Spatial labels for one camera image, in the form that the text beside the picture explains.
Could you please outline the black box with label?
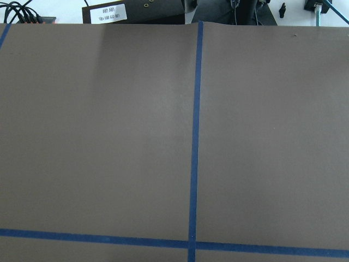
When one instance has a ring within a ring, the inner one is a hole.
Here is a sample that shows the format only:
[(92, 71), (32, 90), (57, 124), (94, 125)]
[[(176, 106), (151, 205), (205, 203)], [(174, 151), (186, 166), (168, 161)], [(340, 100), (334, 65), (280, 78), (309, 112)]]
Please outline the black box with label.
[(184, 25), (215, 22), (226, 25), (276, 26), (270, 1), (107, 1), (82, 8), (85, 24)]

